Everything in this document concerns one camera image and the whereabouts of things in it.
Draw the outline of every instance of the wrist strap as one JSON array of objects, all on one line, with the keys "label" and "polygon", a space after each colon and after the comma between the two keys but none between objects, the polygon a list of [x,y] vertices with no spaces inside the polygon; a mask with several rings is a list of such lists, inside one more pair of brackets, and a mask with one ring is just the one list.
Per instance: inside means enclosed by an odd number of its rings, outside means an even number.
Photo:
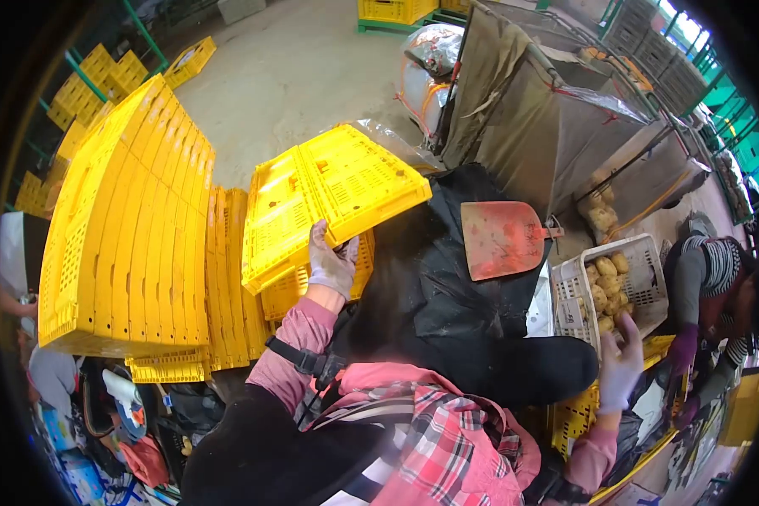
[{"label": "wrist strap", "polygon": [[299,350],[271,335],[264,345],[295,366],[301,374],[315,378],[315,388],[320,392],[332,383],[337,373],[346,365],[345,359],[334,353],[320,354],[309,349]]}]

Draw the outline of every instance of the purple glove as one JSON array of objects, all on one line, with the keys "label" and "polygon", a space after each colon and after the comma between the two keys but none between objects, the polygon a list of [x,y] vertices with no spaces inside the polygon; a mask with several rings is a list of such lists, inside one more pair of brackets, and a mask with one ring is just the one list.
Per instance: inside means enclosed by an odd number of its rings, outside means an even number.
[{"label": "purple glove", "polygon": [[686,374],[694,360],[694,354],[697,353],[697,330],[697,325],[694,323],[683,324],[683,328],[669,345],[666,356],[672,363],[673,377]]},{"label": "purple glove", "polygon": [[616,338],[610,332],[601,335],[598,414],[626,410],[630,394],[643,371],[643,344],[635,322],[626,311],[622,311],[616,320],[627,345],[619,356]]},{"label": "purple glove", "polygon": [[690,397],[688,401],[686,401],[686,404],[683,405],[681,412],[675,416],[675,428],[678,431],[682,431],[683,429],[687,428],[699,410],[700,398],[696,395]]},{"label": "purple glove", "polygon": [[342,245],[329,248],[324,238],[325,234],[325,219],[315,223],[309,231],[309,263],[312,266],[312,275],[308,283],[332,288],[349,300],[349,291],[354,284],[354,272],[357,269],[355,264],[360,237],[352,237]]}]

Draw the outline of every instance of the white plastic crate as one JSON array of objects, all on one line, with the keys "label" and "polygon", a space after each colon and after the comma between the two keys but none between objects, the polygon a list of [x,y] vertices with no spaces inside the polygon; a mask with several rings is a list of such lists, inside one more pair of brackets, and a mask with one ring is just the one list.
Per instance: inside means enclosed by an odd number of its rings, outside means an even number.
[{"label": "white plastic crate", "polygon": [[[630,302],[635,303],[633,319],[643,339],[664,322],[669,308],[664,270],[652,236],[641,234],[585,249],[577,258],[564,261],[551,270],[557,292],[558,332],[587,342],[596,349],[599,358],[599,323],[590,286],[587,284],[585,262],[617,251],[624,253],[630,264],[630,272],[627,273],[622,289]],[[580,297],[584,301],[584,315],[579,308]],[[621,338],[617,329],[614,334],[617,339]]]}]

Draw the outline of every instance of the orange shovel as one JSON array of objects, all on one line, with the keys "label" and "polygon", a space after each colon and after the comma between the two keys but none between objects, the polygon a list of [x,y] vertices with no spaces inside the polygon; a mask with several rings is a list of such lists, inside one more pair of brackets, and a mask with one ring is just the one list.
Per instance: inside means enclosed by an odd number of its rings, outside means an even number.
[{"label": "orange shovel", "polygon": [[562,237],[562,228],[543,228],[525,202],[463,202],[461,227],[473,281],[513,275],[542,262],[545,240]]}]

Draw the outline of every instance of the pink sleeve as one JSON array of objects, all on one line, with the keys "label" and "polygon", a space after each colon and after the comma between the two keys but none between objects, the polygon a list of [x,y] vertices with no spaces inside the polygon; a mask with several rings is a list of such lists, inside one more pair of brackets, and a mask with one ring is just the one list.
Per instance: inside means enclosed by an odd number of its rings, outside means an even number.
[{"label": "pink sleeve", "polygon": [[[565,479],[582,487],[586,494],[595,494],[601,479],[613,469],[617,437],[618,431],[597,428],[594,424],[574,444],[571,458],[565,465]],[[553,499],[543,503],[548,506],[559,504]]]},{"label": "pink sleeve", "polygon": [[[309,349],[323,352],[332,339],[332,330],[337,315],[313,300],[301,300],[287,312],[276,339],[281,339],[299,350]],[[270,349],[264,351],[253,366],[248,383],[269,390],[286,409],[294,414],[299,402],[304,399],[304,391],[309,385],[309,376],[295,370],[293,364]]]}]

